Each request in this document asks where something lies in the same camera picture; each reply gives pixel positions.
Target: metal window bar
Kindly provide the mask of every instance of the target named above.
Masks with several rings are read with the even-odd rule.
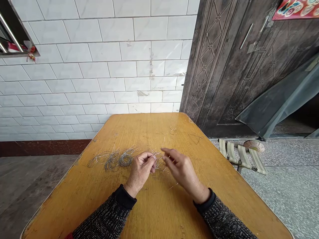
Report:
[[[20,46],[20,44],[18,43],[17,39],[15,38],[15,36],[13,35],[11,29],[9,28],[9,26],[7,25],[6,21],[4,20],[1,12],[0,12],[0,21],[2,23],[2,25],[4,26],[4,28],[7,30],[9,36],[12,38],[13,42],[16,44],[17,48],[19,49],[20,52],[24,52],[22,47]],[[6,53],[7,51],[5,50],[5,48],[3,47],[3,45],[0,43],[0,48],[2,49],[2,51],[4,53]]]

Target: left hand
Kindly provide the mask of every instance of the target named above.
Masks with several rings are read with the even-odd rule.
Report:
[[[130,176],[123,185],[131,197],[135,198],[150,173],[155,173],[156,159],[156,156],[148,151],[134,157]]]

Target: hand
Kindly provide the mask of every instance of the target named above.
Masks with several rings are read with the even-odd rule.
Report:
[[[150,173],[155,173],[156,156],[151,152],[143,152],[134,157],[132,168],[124,189],[131,197],[135,198],[142,189]]]
[[[189,157],[175,149],[162,148],[162,157],[175,180],[186,190],[197,204],[202,204],[210,197],[210,191],[198,179]]]

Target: ball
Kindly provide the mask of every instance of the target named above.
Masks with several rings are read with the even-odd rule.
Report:
[[[259,140],[256,139],[247,140],[244,143],[244,147],[256,150],[258,153],[262,153],[265,151],[265,146]]]

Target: wooden table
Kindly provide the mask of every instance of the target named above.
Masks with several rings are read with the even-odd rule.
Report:
[[[105,172],[102,164],[87,167],[98,152],[112,150],[114,145],[121,149],[136,145],[142,151],[155,148],[159,151],[162,146],[179,150],[192,159],[200,180],[258,238],[292,238],[283,223],[184,113],[111,116],[42,204],[21,238],[63,239],[125,183],[129,168]],[[211,238],[191,198],[175,184],[168,169],[150,175],[137,195],[121,238]]]

